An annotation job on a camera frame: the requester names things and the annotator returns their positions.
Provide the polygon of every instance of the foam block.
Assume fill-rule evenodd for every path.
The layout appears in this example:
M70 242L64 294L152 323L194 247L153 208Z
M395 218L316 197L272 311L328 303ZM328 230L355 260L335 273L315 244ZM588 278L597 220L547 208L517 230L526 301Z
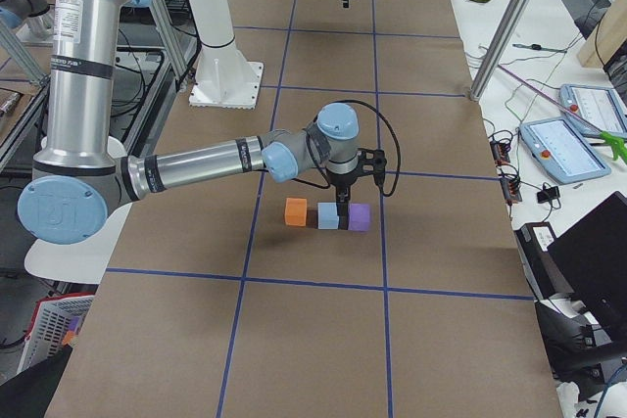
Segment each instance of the foam block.
M370 229L370 205L349 204L349 230L367 232Z
M307 225L307 200L287 198L285 200L285 225L305 227Z
M337 229L340 225L340 217L337 215L335 203L317 204L317 228Z

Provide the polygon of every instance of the white table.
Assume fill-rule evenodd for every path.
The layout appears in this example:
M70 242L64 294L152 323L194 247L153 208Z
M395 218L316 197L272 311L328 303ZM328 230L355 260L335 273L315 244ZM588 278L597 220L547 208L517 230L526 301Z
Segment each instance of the white table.
M452 2L466 53L476 57L482 56L485 54L485 50L481 49L480 46L488 47L490 45L509 0L491 0L487 4L478 4L469 0L452 0ZM511 38L510 45L506 48L501 63L508 63L519 58L545 56L546 59L516 62L506 67L524 79L533 78L546 82L547 77L563 55L514 48L511 44L538 43L548 48L561 49L566 47L576 37L577 33L578 29L561 0L531 0ZM584 69L579 65L576 55L583 44L582 38L568 51L549 80L549 85L559 87L563 83L575 83L611 86L602 70ZM470 66L478 65L477 61L470 58L468 63ZM471 69L471 73L474 75L476 69ZM533 85L542 88L538 83L534 82ZM502 70L496 70L481 97L480 105L483 116L491 120L498 130L514 131L518 126L518 120L505 107L505 101L517 86L518 83L513 78L508 77ZM556 90L545 88L544 92L557 98L558 92ZM521 87L509 105L522 116L533 97L533 92L526 87ZM559 110L554 105L538 98L525 122L559 115ZM488 133L492 132L489 124L486 125L486 129ZM515 140L510 155L512 162L519 169L523 181L539 187L545 181L552 185L556 184L531 157L524 145L519 151L517 151L517 147L518 142ZM596 149L605 156L605 161L611 167L611 175L588 180L583 184L559 185L562 207L559 210L554 210L548 219L557 236L596 207L610 193L618 190L627 194L627 165L622 161L613 162L609 148ZM519 154L518 164L516 164L516 152ZM538 190L530 186L522 185L523 203L514 205L512 209L511 225L514 229L518 229L526 222L541 221L548 215L549 205L537 204L537 192Z

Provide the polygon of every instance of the white crate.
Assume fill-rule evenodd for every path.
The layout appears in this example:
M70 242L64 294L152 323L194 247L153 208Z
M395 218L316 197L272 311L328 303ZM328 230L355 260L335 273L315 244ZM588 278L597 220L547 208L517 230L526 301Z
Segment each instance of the white crate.
M39 301L26 332L18 374L61 349L70 322L87 313L93 299L93 294L68 294Z

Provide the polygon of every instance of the black monitor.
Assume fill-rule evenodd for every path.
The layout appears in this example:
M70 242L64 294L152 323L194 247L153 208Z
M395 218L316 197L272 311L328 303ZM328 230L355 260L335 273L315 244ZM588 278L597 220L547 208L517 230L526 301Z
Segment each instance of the black monitor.
M613 341L627 340L627 199L612 193L549 245L555 264Z

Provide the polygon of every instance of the green tool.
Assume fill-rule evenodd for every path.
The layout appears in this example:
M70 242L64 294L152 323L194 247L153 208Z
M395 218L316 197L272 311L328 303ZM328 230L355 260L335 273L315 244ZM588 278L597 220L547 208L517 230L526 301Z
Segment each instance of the green tool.
M565 113L568 113L569 115L573 116L575 119L577 119L580 122L586 124L587 126L590 126L591 128L593 128L595 131L597 131L599 133L599 138L603 139L603 141L606 143L606 145L608 145L611 148L612 159L617 161L618 158L620 157L625 163L627 163L627 147L625 147L625 140L623 138L616 137L616 136L614 136L613 134L610 134L607 131L603 131L602 129L599 129L597 126L594 126L587 119L584 119L584 118L580 117L579 115L577 115L576 113L571 112L562 103L560 103L559 101L551 98L549 95L544 93L542 90L537 89L536 87L534 87L530 83L527 83L526 81L524 81L522 78L520 78L518 75L516 75L512 71L507 70L506 68L504 68L501 65L498 65L498 68L500 70L504 71L507 75L515 78L517 81L519 81L520 83L525 85L531 91L533 91L533 92L537 93L538 95L540 95L545 100L547 100L550 103L553 103L554 105L556 105L561 111L563 111Z

